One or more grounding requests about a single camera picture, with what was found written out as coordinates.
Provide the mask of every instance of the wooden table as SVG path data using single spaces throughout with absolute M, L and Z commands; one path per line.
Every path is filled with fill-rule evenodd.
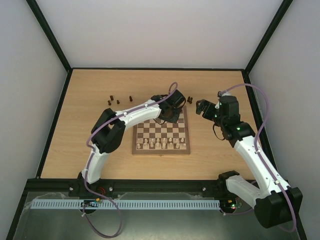
M 86 140 L 103 110 L 125 110 L 144 103 L 153 95 L 166 94 L 172 82 L 178 82 L 178 89 L 186 98 L 193 97 L 192 104 L 186 103 L 191 154 L 132 155 L 131 128 L 111 154 L 101 178 L 215 180 L 220 173 L 236 170 L 245 179 L 253 179 L 247 164 L 229 142 L 215 137 L 213 122 L 196 115 L 197 100 L 216 103 L 218 91 L 244 82 L 242 73 L 201 70 L 73 70 L 41 177 L 76 178 L 89 157 Z M 239 101 L 241 119 L 257 131 L 246 89 L 238 87 L 231 93 Z M 110 95 L 114 101 L 108 106 Z

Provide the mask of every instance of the chessboard square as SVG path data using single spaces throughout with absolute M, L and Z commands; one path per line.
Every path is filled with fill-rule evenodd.
M 179 138 L 184 138 L 186 139 L 186 133 L 185 132 L 179 132 Z

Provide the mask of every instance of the chessboard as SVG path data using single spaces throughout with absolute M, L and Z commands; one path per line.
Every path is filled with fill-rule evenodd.
M 177 123 L 162 123 L 157 118 L 133 127 L 133 155 L 190 154 L 187 107 L 180 110 Z

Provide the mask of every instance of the black frame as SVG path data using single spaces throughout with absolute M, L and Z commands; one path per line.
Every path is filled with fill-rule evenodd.
M 50 128 L 50 132 L 43 150 L 43 154 L 40 160 L 40 164 L 36 173 L 36 178 L 28 179 L 26 182 L 24 191 L 20 198 L 19 204 L 17 206 L 17 210 L 15 212 L 12 224 L 10 226 L 7 240 L 13 239 L 17 225 L 20 219 L 20 215 L 24 208 L 27 195 L 29 192 L 67 192 L 69 190 L 69 183 L 74 179 L 41 179 L 41 173 L 45 164 L 45 160 L 49 151 L 49 147 L 52 141 L 52 137 L 58 122 L 59 114 L 63 105 L 63 101 L 65 95 L 67 93 L 68 85 L 72 76 L 73 69 L 105 69 L 105 70 L 166 70 L 166 71 L 241 71 L 242 77 L 245 83 L 250 84 L 249 73 L 253 69 L 256 64 L 258 58 L 266 47 L 268 41 L 272 37 L 275 32 L 277 26 L 279 25 L 281 19 L 284 17 L 286 11 L 290 7 L 293 0 L 283 0 L 280 5 L 278 11 L 276 12 L 274 18 L 272 19 L 269 27 L 267 28 L 263 38 L 261 39 L 259 45 L 257 46 L 254 54 L 252 55 L 248 65 L 245 69 L 235 69 L 235 68 L 133 68 L 133 67 L 74 67 L 72 68 L 65 57 L 60 45 L 54 36 L 45 16 L 43 15 L 41 9 L 39 8 L 36 0 L 26 0 L 30 9 L 34 13 L 36 19 L 38 20 L 43 32 L 47 36 L 49 42 L 51 43 L 53 49 L 55 50 L 57 56 L 59 57 L 61 63 L 63 64 L 67 77 L 65 79 L 65 83 L 62 89 L 62 93 L 58 102 L 58 106 L 56 108 L 56 112 L 53 118 L 53 122 Z M 246 91 L 248 94 L 251 110 L 253 113 L 253 117 L 255 120 L 255 124 L 257 129 L 262 124 L 262 116 L 260 114 L 260 110 L 258 107 L 257 99 L 255 96 L 255 92 L 251 87 L 246 87 Z M 268 137 L 266 131 L 263 130 L 260 135 L 260 141 L 263 148 L 263 151 L 270 159 L 272 165 L 277 169 L 276 163 L 271 151 L 271 147 L 268 141 Z M 138 189 L 143 192 L 184 192 L 184 193 L 202 193 L 204 197 L 218 197 L 217 193 L 211 191 L 203 191 L 203 187 L 209 185 L 215 185 L 216 180 L 114 180 L 114 179 L 102 179 L 107 184 L 113 186 L 114 194 L 123 193 L 124 191 L 132 191 L 133 189 Z M 301 223 L 301 219 L 299 215 L 297 216 L 297 231 L 301 240 L 306 240 L 306 233 L 304 231 L 303 225 Z

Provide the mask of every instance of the gray wall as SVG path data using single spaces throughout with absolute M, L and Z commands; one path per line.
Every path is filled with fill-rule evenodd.
M 282 0 L 37 0 L 72 67 L 245 68 Z
M 0 239 L 34 178 L 66 72 L 25 0 L 0 3 Z
M 293 1 L 250 74 L 269 96 L 267 135 L 280 173 L 303 193 L 300 216 L 312 240 L 320 235 L 319 10 L 320 1 Z

